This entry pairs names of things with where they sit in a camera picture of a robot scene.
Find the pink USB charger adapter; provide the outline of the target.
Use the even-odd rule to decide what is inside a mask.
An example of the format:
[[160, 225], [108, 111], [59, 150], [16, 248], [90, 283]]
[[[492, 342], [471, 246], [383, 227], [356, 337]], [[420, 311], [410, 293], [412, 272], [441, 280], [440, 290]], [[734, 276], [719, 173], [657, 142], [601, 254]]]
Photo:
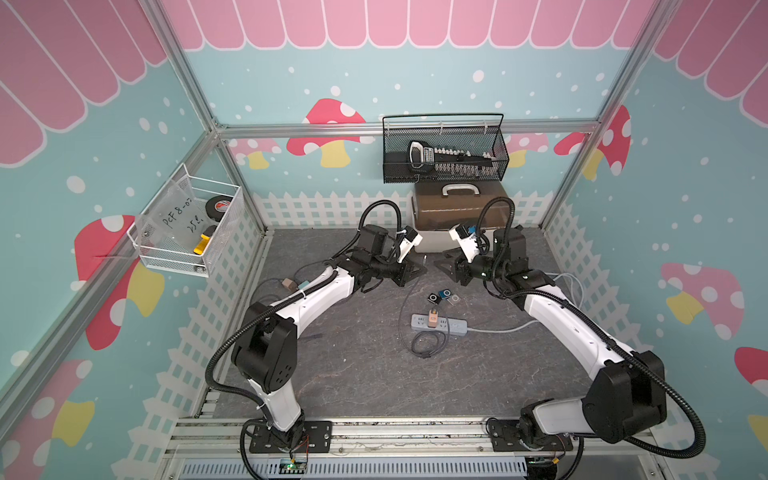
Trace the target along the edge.
[[430, 329], [437, 329], [439, 326], [439, 313], [436, 309], [431, 309], [428, 313], [427, 326]]

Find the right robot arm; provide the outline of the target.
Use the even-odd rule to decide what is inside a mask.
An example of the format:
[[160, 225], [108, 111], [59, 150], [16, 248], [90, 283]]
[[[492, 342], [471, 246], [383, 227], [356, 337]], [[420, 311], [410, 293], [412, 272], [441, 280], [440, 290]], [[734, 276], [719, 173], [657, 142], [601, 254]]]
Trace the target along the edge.
[[[505, 225], [488, 237], [483, 215], [499, 204], [508, 206], [509, 214]], [[493, 198], [481, 212], [475, 226], [450, 228], [457, 246], [446, 251], [437, 267], [458, 284], [478, 279], [493, 297], [514, 302], [570, 351], [591, 380], [581, 398], [525, 406], [517, 423], [523, 444], [539, 448], [550, 438], [567, 434], [608, 444], [628, 442], [672, 459], [701, 454], [706, 446], [703, 422], [666, 382], [662, 360], [615, 339], [574, 305], [550, 275], [530, 267], [525, 238], [513, 225], [516, 206], [510, 198]], [[691, 444], [682, 449], [652, 445], [637, 436], [666, 421], [669, 402], [679, 407], [693, 431]]]

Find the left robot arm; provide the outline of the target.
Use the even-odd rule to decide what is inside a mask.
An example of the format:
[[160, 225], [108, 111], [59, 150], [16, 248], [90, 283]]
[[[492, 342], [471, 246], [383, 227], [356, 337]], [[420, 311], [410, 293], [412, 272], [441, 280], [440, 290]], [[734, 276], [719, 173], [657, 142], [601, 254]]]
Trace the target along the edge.
[[318, 317], [355, 293], [369, 293], [386, 280], [399, 287], [424, 273], [408, 258], [423, 237], [403, 223], [398, 204], [376, 200], [361, 214], [355, 235], [330, 258], [323, 272], [270, 305], [251, 304], [242, 326], [223, 341], [205, 369], [207, 386], [253, 401], [270, 432], [286, 450], [305, 437], [305, 414], [291, 378], [298, 339]]

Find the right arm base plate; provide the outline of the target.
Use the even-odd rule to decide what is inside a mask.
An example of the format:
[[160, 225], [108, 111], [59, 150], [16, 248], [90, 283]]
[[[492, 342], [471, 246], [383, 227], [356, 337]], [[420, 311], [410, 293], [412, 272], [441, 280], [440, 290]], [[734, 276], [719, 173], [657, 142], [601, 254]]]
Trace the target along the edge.
[[567, 453], [573, 443], [567, 435], [543, 433], [528, 419], [499, 419], [485, 421], [486, 434], [495, 452], [551, 452]]

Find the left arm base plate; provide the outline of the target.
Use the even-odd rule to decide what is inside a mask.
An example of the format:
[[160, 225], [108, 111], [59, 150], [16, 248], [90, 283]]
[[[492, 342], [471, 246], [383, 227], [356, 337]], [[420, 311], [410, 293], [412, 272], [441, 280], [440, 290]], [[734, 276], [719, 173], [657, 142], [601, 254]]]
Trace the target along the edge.
[[247, 448], [253, 454], [328, 453], [332, 430], [331, 421], [299, 421], [283, 432], [257, 420], [246, 434]]

